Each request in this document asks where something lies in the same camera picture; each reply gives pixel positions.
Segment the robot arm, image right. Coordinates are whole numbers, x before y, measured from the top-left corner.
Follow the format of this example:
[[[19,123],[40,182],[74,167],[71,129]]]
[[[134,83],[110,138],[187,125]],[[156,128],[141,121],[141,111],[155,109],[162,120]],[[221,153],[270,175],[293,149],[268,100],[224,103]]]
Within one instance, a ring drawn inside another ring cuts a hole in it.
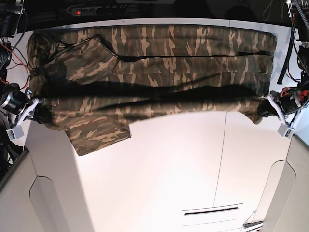
[[[309,107],[309,2],[287,0],[291,20],[288,55],[277,83],[283,78],[294,81],[293,86],[271,91],[258,108],[263,117],[276,116],[284,126],[293,128],[302,111]]]

